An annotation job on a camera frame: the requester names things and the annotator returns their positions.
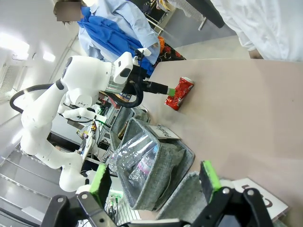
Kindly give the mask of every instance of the bottle label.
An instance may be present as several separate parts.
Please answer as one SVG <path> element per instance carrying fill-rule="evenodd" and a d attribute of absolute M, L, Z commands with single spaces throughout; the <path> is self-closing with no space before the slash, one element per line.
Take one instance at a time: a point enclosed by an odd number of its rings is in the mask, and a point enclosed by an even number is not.
<path fill-rule="evenodd" d="M 146 175 L 148 175 L 150 173 L 151 170 L 151 166 L 149 166 L 146 161 L 145 158 L 142 158 L 141 161 L 138 163 L 138 168 L 145 173 Z"/>

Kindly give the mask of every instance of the beige tabletop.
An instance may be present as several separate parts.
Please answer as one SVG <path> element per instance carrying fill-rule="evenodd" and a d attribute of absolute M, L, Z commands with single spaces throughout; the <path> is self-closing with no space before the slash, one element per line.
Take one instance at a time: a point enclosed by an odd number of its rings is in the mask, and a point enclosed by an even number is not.
<path fill-rule="evenodd" d="M 195 152 L 190 172 L 209 159 L 219 176 L 249 177 L 291 207 L 287 224 L 303 226 L 303 63 L 171 61 L 159 64 L 151 81 L 175 87 L 180 77 L 195 86 L 179 111 L 164 104 L 164 95 L 145 93 L 143 105 L 152 123 Z"/>

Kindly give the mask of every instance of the screw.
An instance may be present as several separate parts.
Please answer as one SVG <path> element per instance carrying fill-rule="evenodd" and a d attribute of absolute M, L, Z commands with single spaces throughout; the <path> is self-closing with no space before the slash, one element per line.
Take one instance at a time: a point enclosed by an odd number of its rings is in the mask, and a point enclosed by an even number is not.
<path fill-rule="evenodd" d="M 253 195 L 254 191 L 253 190 L 248 190 L 247 195 Z"/>
<path fill-rule="evenodd" d="M 228 188 L 224 188 L 223 189 L 223 194 L 228 194 L 229 193 L 229 189 Z"/>

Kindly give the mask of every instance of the light blue shirt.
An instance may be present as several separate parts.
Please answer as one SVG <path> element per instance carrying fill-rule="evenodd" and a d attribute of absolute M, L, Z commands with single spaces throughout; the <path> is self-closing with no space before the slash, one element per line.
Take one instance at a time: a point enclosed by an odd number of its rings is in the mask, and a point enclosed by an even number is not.
<path fill-rule="evenodd" d="M 152 30 L 145 15 L 136 5 L 126 0 L 98 0 L 90 7 L 90 12 L 94 16 L 115 21 L 121 30 L 139 40 L 143 47 L 147 47 L 151 51 L 151 55 L 146 58 L 151 64 L 156 63 L 160 54 L 158 34 Z M 80 27 L 78 37 L 88 56 L 111 62 L 118 59 L 119 56 L 92 40 L 84 28 Z"/>

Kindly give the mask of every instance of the white shirt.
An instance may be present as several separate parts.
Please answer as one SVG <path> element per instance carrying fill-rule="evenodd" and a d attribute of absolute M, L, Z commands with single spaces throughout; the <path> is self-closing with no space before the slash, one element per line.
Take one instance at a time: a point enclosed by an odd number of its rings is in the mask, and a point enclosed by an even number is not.
<path fill-rule="evenodd" d="M 126 0 L 98 0 L 90 7 L 90 12 L 94 16 L 115 21 L 121 30 L 139 40 L 143 47 L 147 47 L 151 51 L 151 55 L 146 57 L 151 64 L 156 62 L 160 53 L 158 35 L 152 30 L 145 15 L 136 5 Z M 92 40 L 84 28 L 80 27 L 78 37 L 88 56 L 105 58 L 110 62 L 118 59 L 119 56 Z"/>
<path fill-rule="evenodd" d="M 303 61 L 303 0 L 211 0 L 243 47 L 264 59 Z"/>

